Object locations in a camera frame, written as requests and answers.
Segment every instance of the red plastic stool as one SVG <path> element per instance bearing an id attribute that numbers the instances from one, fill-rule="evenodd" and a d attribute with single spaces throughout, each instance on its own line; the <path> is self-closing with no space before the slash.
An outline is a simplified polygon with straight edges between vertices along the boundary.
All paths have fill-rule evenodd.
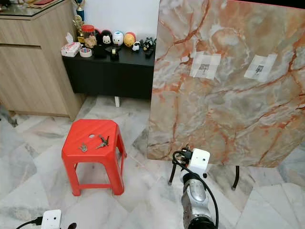
<path id="1" fill-rule="evenodd" d="M 102 144 L 109 136 L 108 145 Z M 122 154 L 121 170 L 116 158 L 116 147 Z M 115 195 L 124 192 L 122 179 L 123 163 L 127 157 L 119 126 L 111 120 L 81 119 L 72 124 L 61 154 L 69 177 L 72 193 L 81 195 L 84 188 L 112 188 Z M 76 167 L 79 162 L 102 163 L 107 171 L 110 184 L 79 184 Z"/>

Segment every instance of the trophy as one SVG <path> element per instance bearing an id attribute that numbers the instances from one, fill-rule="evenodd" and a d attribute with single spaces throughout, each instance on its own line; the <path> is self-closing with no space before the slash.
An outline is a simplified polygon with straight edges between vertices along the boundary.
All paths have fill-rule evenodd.
<path id="1" fill-rule="evenodd" d="M 85 4 L 85 0 L 72 0 L 76 4 L 76 13 L 81 16 L 82 21 L 85 21 L 84 9 L 82 8 Z"/>
<path id="2" fill-rule="evenodd" d="M 81 30 L 81 27 L 84 25 L 84 22 L 83 20 L 81 19 L 81 16 L 80 15 L 75 15 L 75 20 L 73 20 L 74 22 L 74 25 L 77 29 L 77 40 L 78 42 L 80 43 L 84 43 L 84 34 Z"/>

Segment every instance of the white wall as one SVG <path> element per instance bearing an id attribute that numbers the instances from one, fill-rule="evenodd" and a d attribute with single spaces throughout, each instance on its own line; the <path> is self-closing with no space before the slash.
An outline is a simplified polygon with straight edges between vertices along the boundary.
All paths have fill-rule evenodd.
<path id="1" fill-rule="evenodd" d="M 137 40 L 156 38 L 159 0 L 86 0 L 85 23 L 99 30 L 134 32 Z"/>

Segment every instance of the glass jar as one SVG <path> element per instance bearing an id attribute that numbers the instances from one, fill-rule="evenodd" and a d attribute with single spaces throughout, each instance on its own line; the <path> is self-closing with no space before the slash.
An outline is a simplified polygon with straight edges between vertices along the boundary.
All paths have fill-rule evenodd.
<path id="1" fill-rule="evenodd" d="M 95 29 L 93 25 L 83 25 L 81 30 L 84 34 L 85 46 L 93 48 L 96 45 Z"/>

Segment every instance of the marble floor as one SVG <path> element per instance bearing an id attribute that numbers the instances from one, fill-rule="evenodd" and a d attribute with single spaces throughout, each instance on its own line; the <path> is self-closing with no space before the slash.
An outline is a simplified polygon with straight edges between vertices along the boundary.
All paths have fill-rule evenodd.
<path id="1" fill-rule="evenodd" d="M 61 148 L 71 126 L 63 117 L 15 115 L 0 109 L 0 229 L 15 229 L 49 209 L 61 209 L 61 228 L 182 229 L 179 171 L 172 186 L 170 161 L 146 158 L 149 101 L 88 97 L 77 119 L 112 119 L 119 124 L 128 157 L 125 192 L 86 189 L 74 197 L 61 161 Z M 279 168 L 241 167 L 231 190 L 234 166 L 208 166 L 206 183 L 214 193 L 220 229 L 305 228 L 305 149 L 300 146 Z M 81 163 L 81 183 L 107 182 L 103 165 Z M 214 217 L 214 206 L 210 201 Z M 27 225 L 25 229 L 39 229 Z"/>

